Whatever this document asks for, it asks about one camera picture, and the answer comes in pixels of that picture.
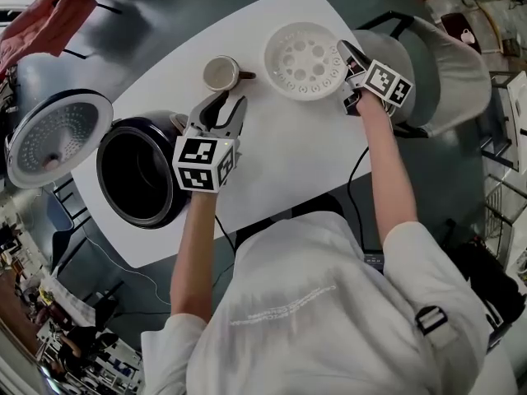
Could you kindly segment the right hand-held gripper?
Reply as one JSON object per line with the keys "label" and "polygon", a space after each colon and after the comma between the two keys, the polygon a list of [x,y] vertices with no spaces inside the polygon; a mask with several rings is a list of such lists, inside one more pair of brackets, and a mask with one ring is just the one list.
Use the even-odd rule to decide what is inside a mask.
{"label": "right hand-held gripper", "polygon": [[341,88],[343,110],[347,116],[359,116],[357,104],[361,91],[367,90],[384,102],[397,108],[403,106],[413,89],[413,83],[396,71],[374,59],[369,58],[357,47],[346,40],[337,42],[337,50],[348,67],[352,83]]}

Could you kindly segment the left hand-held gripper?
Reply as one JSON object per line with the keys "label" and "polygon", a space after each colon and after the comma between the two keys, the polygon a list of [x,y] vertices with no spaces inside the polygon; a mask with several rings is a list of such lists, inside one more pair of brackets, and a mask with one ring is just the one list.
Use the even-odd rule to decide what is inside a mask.
{"label": "left hand-held gripper", "polygon": [[[227,121],[214,128],[227,99],[227,91],[215,92],[195,106],[189,116],[172,117],[172,124],[183,133],[176,138],[172,160],[178,185],[183,190],[217,193],[238,164],[239,136],[248,100],[241,96]],[[204,132],[199,128],[214,129]]]}

